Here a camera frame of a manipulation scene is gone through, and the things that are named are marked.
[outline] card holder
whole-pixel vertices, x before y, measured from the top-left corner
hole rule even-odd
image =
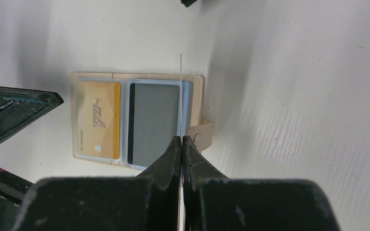
[[[213,124],[201,118],[203,77],[183,75],[182,80],[179,75],[73,73],[73,156],[145,169],[173,135],[190,135],[199,151],[209,147]]]

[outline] black tool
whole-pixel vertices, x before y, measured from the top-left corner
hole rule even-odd
[[[315,183],[229,179],[199,154],[190,137],[182,144],[174,137],[134,178],[39,181],[26,194],[14,230],[174,231],[181,175],[185,230],[339,230]]]
[[[190,5],[194,4],[197,0],[181,0],[181,3],[185,7],[189,7]]]
[[[0,143],[63,103],[54,92],[0,87]],[[10,230],[32,183],[0,168],[0,230]]]

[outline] logo on card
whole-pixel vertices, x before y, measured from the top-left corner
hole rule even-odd
[[[98,98],[93,102],[93,127],[105,128],[106,125],[101,122],[101,108],[98,105]]]

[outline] white surface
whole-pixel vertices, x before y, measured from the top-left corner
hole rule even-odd
[[[0,167],[135,175],[71,156],[72,71],[207,79],[204,152],[230,177],[308,178],[343,230],[370,230],[370,1],[0,0],[0,85],[65,103],[0,145]]]

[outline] yellow card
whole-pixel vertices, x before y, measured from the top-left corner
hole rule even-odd
[[[77,81],[76,151],[119,158],[120,83]]]

